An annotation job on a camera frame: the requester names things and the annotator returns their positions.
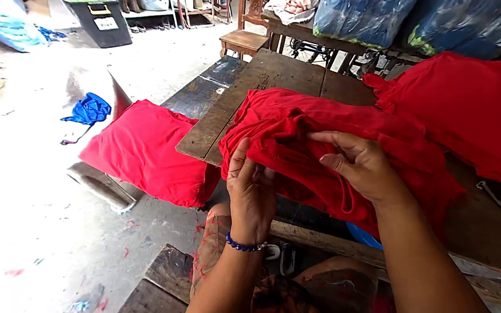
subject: white fabric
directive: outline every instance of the white fabric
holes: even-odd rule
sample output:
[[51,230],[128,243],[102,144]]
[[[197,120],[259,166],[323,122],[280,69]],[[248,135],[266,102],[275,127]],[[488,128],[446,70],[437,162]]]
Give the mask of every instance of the white fabric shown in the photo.
[[311,0],[311,8],[302,11],[301,13],[293,14],[285,10],[286,0],[270,0],[265,6],[264,10],[273,11],[279,17],[283,25],[291,23],[308,22],[314,17],[316,8],[318,7],[318,0]]

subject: carved wooden chair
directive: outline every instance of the carved wooden chair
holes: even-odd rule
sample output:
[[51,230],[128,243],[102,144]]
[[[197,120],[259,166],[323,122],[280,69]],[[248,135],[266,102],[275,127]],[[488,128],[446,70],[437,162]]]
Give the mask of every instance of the carved wooden chair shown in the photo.
[[266,0],[250,0],[249,10],[245,14],[245,11],[247,11],[247,1],[239,0],[239,23],[237,25],[237,30],[220,37],[220,41],[222,42],[221,56],[226,55],[229,49],[237,52],[239,54],[239,59],[242,60],[244,54],[254,56],[260,48],[268,47],[270,39],[269,32],[264,36],[244,30],[245,22],[262,25],[268,28],[268,20],[261,18],[262,8],[266,2]]

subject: label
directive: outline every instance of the label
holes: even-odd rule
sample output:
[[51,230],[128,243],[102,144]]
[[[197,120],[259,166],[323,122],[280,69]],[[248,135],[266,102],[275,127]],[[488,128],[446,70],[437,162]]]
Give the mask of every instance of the label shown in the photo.
[[94,23],[96,23],[100,31],[116,30],[119,28],[113,17],[96,18],[94,19]]

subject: bracelet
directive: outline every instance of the bracelet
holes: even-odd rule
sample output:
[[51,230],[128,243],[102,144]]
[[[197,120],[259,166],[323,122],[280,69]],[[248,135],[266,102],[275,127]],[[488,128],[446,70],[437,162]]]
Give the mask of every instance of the bracelet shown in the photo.
[[240,251],[248,251],[248,252],[254,252],[254,251],[260,251],[262,248],[264,248],[266,245],[268,245],[267,241],[264,241],[264,243],[261,243],[259,245],[241,245],[240,243],[236,243],[233,241],[233,238],[231,238],[231,231],[227,232],[226,235],[227,243],[231,245],[232,248],[235,248]]

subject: red cloth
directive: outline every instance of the red cloth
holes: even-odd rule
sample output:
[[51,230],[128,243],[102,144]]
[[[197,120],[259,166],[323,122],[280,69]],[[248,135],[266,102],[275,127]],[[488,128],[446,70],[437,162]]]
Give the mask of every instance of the red cloth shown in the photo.
[[425,125],[428,137],[477,174],[501,181],[501,61],[443,52],[391,81],[363,77],[385,112]]
[[197,121],[148,100],[137,101],[94,136],[79,158],[150,196],[201,207],[218,184],[219,169],[175,151]]
[[441,227],[446,205],[463,189],[446,170],[439,148],[425,140],[424,128],[373,107],[345,105],[280,88],[249,90],[234,124],[219,141],[222,176],[227,176],[230,156],[239,141],[250,137],[247,156],[278,172],[278,194],[352,222],[378,238],[372,203],[318,161],[326,153],[337,153],[335,147],[305,137],[307,132],[323,130],[377,140],[428,219],[436,229]]

